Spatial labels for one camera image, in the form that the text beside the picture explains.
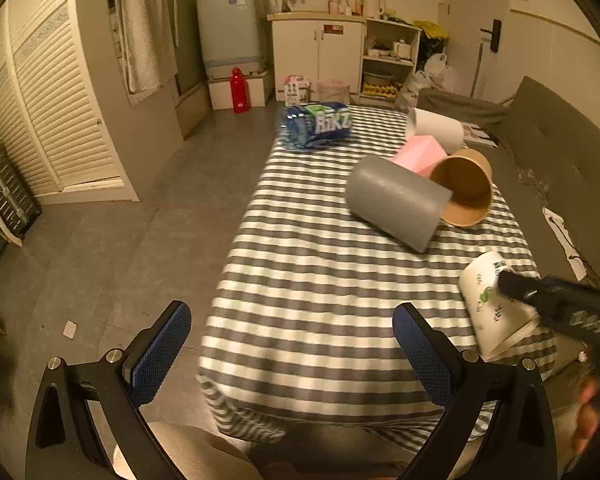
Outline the white paper cup green print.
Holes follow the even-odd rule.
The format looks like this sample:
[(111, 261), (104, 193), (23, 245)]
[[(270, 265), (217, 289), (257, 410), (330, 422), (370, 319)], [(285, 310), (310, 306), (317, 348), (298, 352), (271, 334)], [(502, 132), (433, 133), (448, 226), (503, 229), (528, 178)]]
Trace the white paper cup green print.
[(466, 266), (458, 281), (480, 354), (486, 361), (499, 359), (539, 325), (532, 307), (506, 297), (498, 289), (498, 276), (509, 270), (498, 252), (486, 252)]

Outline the brown kraft paper cup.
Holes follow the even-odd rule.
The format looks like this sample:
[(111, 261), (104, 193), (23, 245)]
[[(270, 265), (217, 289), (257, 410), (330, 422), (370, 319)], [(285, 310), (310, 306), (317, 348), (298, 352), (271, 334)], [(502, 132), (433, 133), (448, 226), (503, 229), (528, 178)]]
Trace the brown kraft paper cup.
[(494, 196), (493, 171), (486, 156), (462, 148), (438, 162), (429, 179), (452, 192), (442, 214), (443, 221), (470, 228), (486, 218)]

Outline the grey plastic cup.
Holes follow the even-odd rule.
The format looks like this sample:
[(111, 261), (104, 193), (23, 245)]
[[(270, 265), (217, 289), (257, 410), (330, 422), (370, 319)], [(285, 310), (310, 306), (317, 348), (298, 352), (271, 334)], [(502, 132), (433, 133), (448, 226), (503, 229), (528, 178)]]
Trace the grey plastic cup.
[(426, 252), (451, 197), (442, 185), (377, 155), (362, 158), (346, 184), (352, 214), (415, 252)]

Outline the grey fabric sofa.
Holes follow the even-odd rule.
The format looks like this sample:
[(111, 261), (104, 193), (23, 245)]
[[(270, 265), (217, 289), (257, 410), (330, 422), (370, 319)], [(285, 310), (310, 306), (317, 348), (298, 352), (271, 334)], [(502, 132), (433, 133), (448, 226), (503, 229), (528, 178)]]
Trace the grey fabric sofa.
[(543, 214), (549, 209), (564, 219), (585, 283), (600, 288), (600, 128), (529, 77), (506, 106), (434, 88), (422, 90), (417, 105), (491, 133), (498, 145), (480, 151), (540, 273), (574, 277)]

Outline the magazine on sofa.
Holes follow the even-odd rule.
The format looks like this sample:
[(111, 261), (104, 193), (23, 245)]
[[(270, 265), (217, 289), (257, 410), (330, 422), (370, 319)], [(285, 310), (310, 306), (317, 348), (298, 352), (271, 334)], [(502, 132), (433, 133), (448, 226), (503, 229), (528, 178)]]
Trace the magazine on sofa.
[(467, 146), (485, 146), (486, 148), (497, 148), (500, 141), (490, 132), (483, 130), (475, 124), (462, 122), (464, 131), (464, 142)]

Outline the pink box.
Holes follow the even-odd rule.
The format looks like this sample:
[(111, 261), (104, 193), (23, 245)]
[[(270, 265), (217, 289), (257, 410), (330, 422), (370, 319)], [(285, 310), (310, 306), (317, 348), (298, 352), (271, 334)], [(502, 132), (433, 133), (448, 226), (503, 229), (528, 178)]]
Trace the pink box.
[(415, 174), (429, 178), (434, 167), (448, 156), (433, 136), (411, 136), (391, 161)]

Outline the white plastic bags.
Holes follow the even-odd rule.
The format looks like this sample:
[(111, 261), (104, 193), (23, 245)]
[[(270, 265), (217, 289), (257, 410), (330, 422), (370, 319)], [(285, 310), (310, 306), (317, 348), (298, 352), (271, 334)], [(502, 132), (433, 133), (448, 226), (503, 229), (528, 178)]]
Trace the white plastic bags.
[(445, 92), (455, 90), (455, 75), (445, 53), (431, 55), (421, 70), (416, 70), (407, 77), (393, 108), (400, 112), (409, 112), (416, 106), (419, 93), (429, 88)]

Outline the grey white checkered tablecloth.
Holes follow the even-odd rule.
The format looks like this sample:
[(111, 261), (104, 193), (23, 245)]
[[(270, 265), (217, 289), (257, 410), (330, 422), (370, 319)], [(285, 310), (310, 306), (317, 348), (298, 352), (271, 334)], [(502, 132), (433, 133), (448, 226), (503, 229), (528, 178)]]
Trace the grey white checkered tablecloth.
[(538, 268), (506, 201), (462, 230), (442, 226), (423, 254), (355, 219), (347, 177), (369, 154), (392, 156), (406, 115), (352, 110), (340, 144), (294, 153), (276, 143), (242, 218), (201, 341), (198, 380), (229, 437), (274, 443), (303, 425), (358, 427), (419, 450), (441, 408), (430, 402), (392, 332), (408, 301), (460, 349), (475, 349), (460, 272), (498, 252)]

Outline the white entrance door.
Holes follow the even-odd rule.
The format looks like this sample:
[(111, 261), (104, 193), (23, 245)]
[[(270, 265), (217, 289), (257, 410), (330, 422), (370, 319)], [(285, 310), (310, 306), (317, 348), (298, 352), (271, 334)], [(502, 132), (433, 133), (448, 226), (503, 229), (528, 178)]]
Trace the white entrance door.
[(508, 0), (445, 0), (439, 18), (449, 33), (445, 52), (457, 93), (494, 99), (498, 54), (491, 50), (491, 41), (494, 22), (504, 22), (507, 12)]

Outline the white open shelf unit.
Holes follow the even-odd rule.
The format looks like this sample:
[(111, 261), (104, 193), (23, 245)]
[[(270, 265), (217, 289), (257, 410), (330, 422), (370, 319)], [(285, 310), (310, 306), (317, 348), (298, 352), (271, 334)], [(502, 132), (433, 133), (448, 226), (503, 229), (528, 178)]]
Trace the white open shelf unit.
[(393, 107), (416, 72), (422, 30), (388, 18), (366, 18), (358, 102)]

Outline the black suitcase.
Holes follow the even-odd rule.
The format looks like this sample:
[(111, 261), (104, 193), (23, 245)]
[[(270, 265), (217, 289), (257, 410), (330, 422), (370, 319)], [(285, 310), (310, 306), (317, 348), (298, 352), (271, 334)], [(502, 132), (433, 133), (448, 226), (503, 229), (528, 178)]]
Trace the black suitcase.
[(18, 247), (41, 208), (0, 145), (0, 235)]

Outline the small waste bin pink liner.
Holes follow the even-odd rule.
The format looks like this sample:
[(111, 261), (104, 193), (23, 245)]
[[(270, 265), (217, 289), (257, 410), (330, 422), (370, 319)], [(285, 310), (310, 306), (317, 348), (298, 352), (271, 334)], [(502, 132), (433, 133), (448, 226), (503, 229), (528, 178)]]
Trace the small waste bin pink liner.
[(319, 80), (316, 84), (317, 102), (350, 103), (350, 87), (341, 80)]

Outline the milk carton box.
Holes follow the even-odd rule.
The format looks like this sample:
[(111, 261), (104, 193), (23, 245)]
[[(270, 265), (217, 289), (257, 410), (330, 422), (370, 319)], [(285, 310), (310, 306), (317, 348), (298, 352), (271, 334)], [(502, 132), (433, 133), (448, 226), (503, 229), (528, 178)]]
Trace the milk carton box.
[(309, 103), (311, 84), (303, 76), (290, 75), (285, 80), (284, 101), (286, 106), (306, 105)]

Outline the white sink cabinet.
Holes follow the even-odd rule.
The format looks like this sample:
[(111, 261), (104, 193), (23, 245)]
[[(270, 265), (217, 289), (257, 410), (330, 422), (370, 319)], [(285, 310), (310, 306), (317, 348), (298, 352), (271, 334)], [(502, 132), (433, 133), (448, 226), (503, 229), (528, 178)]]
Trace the white sink cabinet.
[(355, 101), (361, 92), (366, 19), (320, 12), (268, 16), (272, 24), (276, 100), (282, 102), (286, 79), (301, 76), (317, 97), (321, 82), (340, 81)]

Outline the white electric kettle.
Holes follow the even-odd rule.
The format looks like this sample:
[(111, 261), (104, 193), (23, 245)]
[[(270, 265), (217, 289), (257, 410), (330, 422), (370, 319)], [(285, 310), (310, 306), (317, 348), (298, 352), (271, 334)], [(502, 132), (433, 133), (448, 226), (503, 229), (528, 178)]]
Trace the white electric kettle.
[(386, 0), (363, 0), (364, 18), (380, 20), (386, 10)]

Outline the white louvered wardrobe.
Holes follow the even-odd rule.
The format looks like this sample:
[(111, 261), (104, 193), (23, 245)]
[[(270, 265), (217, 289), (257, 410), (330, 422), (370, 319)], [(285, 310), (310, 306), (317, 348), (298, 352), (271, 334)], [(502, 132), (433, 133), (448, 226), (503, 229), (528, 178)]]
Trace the white louvered wardrobe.
[(143, 197), (183, 141), (174, 77), (129, 92), (114, 0), (0, 0), (0, 143), (44, 204)]

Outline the red thermos bottle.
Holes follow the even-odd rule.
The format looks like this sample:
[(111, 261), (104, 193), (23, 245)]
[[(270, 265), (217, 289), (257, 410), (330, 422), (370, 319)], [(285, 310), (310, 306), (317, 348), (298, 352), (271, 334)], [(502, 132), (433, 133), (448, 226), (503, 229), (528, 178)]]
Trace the red thermos bottle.
[(247, 113), (250, 110), (248, 82), (239, 67), (232, 69), (230, 95), (232, 96), (232, 107), (236, 114)]

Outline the white platform box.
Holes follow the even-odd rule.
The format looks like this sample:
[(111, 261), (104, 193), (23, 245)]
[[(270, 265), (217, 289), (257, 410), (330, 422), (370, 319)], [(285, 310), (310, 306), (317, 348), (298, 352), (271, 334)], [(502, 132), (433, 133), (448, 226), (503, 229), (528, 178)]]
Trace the white platform box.
[[(272, 67), (257, 75), (246, 78), (248, 98), (251, 107), (264, 107), (274, 96), (274, 72)], [(211, 105), (214, 110), (230, 110), (233, 107), (230, 93), (230, 80), (210, 80), (208, 82)]]

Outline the light blue washing machine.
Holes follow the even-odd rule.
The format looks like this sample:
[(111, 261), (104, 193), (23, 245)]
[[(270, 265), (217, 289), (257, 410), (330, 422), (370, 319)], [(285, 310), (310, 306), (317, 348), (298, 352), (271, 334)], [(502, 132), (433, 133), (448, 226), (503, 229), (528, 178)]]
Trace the light blue washing machine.
[(265, 0), (196, 0), (204, 70), (210, 80), (268, 68)]

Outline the white hanging towel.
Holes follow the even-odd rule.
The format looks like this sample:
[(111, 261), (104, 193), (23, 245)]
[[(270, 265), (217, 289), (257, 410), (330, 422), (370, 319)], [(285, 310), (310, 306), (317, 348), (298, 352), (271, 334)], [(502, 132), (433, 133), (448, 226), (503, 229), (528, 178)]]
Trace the white hanging towel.
[(154, 92), (178, 72), (168, 0), (114, 0), (126, 84), (132, 94)]

